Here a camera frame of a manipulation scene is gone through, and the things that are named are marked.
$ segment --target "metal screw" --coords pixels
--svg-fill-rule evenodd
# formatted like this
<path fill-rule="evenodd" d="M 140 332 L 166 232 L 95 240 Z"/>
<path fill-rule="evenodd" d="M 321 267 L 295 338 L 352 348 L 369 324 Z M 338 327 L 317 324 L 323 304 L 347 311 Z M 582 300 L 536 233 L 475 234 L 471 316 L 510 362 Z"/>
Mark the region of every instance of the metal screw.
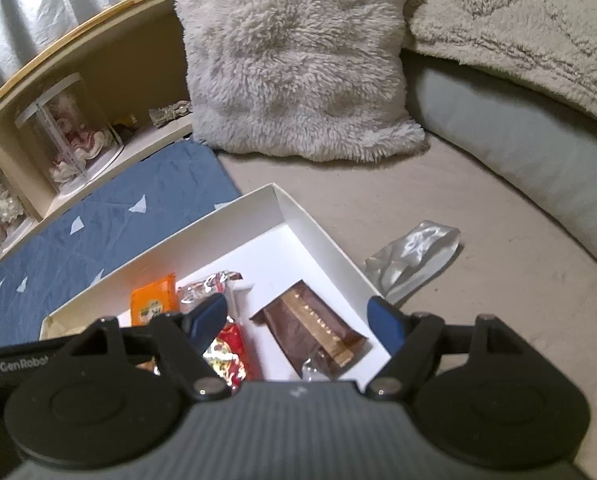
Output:
<path fill-rule="evenodd" d="M 403 388 L 403 384 L 395 377 L 379 377 L 370 383 L 371 390 L 379 395 L 396 395 Z"/>
<path fill-rule="evenodd" d="M 201 395 L 214 395 L 225 388 L 225 381 L 218 377 L 203 377 L 194 382 L 194 389 Z"/>

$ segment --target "white triangle pattern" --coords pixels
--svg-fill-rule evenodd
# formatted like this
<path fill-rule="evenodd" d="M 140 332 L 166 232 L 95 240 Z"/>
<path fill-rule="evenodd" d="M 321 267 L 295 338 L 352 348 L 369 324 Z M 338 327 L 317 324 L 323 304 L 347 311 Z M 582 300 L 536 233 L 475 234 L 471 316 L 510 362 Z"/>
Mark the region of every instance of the white triangle pattern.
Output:
<path fill-rule="evenodd" d="M 27 276 L 22 279 L 21 285 L 16 288 L 16 292 L 25 292 L 27 288 Z"/>
<path fill-rule="evenodd" d="M 132 213 L 144 213 L 145 211 L 147 211 L 145 195 L 143 195 L 138 202 L 136 202 L 132 207 L 130 207 L 128 211 Z"/>
<path fill-rule="evenodd" d="M 69 234 L 73 235 L 76 232 L 79 232 L 85 225 L 83 225 L 83 221 L 80 216 L 77 216 L 76 219 L 72 222 L 72 228 L 69 230 Z"/>
<path fill-rule="evenodd" d="M 103 272 L 104 270 L 105 270 L 105 269 L 101 269 L 101 272 L 99 272 L 98 274 L 96 274 L 96 276 L 95 276 L 95 277 L 94 277 L 94 279 L 92 280 L 92 283 L 90 283 L 90 286 L 92 286 L 92 285 L 96 285 L 96 283 L 98 283 L 98 282 L 100 282 L 100 281 L 101 281 L 101 278 L 102 278 L 102 272 Z"/>

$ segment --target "brown candy wrapper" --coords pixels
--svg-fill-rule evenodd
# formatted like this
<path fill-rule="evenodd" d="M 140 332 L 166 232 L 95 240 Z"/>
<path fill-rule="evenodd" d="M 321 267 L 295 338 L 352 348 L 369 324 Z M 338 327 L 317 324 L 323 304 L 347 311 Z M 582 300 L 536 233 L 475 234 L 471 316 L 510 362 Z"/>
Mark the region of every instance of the brown candy wrapper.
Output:
<path fill-rule="evenodd" d="M 156 359 L 152 357 L 151 360 L 141 363 L 140 365 L 136 365 L 136 368 L 141 368 L 147 372 L 152 372 L 153 374 L 160 375 L 158 373 L 158 367 L 156 366 Z"/>
<path fill-rule="evenodd" d="M 303 280 L 252 316 L 266 324 L 301 377 L 304 365 L 337 378 L 367 339 L 355 332 Z"/>

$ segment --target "candy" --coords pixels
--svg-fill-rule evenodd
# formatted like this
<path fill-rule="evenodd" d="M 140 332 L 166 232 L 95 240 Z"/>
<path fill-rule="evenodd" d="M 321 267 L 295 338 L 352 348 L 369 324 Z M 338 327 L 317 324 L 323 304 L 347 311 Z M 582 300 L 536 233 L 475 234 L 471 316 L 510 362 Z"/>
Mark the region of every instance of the candy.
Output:
<path fill-rule="evenodd" d="M 154 316 L 177 310 L 176 279 L 173 274 L 132 291 L 132 326 L 146 325 Z"/>
<path fill-rule="evenodd" d="M 243 276 L 238 272 L 224 270 L 178 290 L 183 313 L 191 312 L 212 294 L 225 294 L 228 312 L 226 324 L 204 352 L 203 358 L 233 391 L 238 389 L 243 380 L 250 377 L 250 363 L 243 344 L 241 328 L 235 320 L 238 319 L 238 309 L 231 287 L 231 282 L 242 279 Z"/>
<path fill-rule="evenodd" d="M 317 378 L 316 372 L 337 378 L 367 342 L 303 281 L 263 307 L 252 320 L 268 326 L 299 376 L 310 370 L 305 380 Z"/>

